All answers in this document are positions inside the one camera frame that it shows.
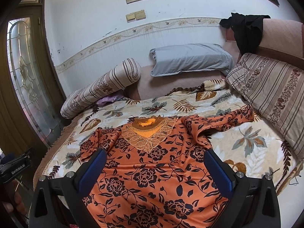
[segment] white wall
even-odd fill
[[[85,87],[126,58],[133,57],[141,67],[154,65],[153,48],[190,43],[223,45],[225,30],[220,19],[191,17],[153,22],[118,32],[78,52],[55,66],[66,95]]]
[[[182,17],[228,18],[231,12],[299,21],[287,0],[45,0],[47,39],[55,66],[104,37],[150,22]],[[144,9],[145,20],[125,15]]]

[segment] frosted glass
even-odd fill
[[[33,54],[30,22],[27,17],[8,23],[8,62],[20,105],[39,138],[49,147],[60,136],[63,125],[45,96]]]

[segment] orange floral shirt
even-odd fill
[[[134,118],[118,128],[98,128],[81,145],[81,160],[98,149],[107,163],[83,199],[101,227],[210,227],[228,200],[204,165],[210,129],[226,131],[253,121],[252,107],[224,116]]]

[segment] screw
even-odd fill
[[[43,176],[39,177],[39,181],[40,181],[40,182],[43,182],[43,181],[46,180],[46,178],[47,178],[47,177],[43,175]]]
[[[68,177],[68,178],[71,178],[75,175],[75,172],[73,171],[69,171],[65,176]]]
[[[244,174],[243,172],[241,172],[241,171],[238,171],[238,172],[237,172],[237,176],[238,176],[239,178],[243,178],[243,177],[245,176],[245,174]]]
[[[272,180],[272,175],[266,174],[266,175],[265,175],[265,178],[266,178],[267,180]]]

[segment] striped bolster pillow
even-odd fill
[[[137,82],[140,65],[128,58],[85,88],[72,93],[61,107],[61,115],[71,119],[99,99]]]
[[[304,158],[304,71],[286,62],[246,53],[226,81]]]

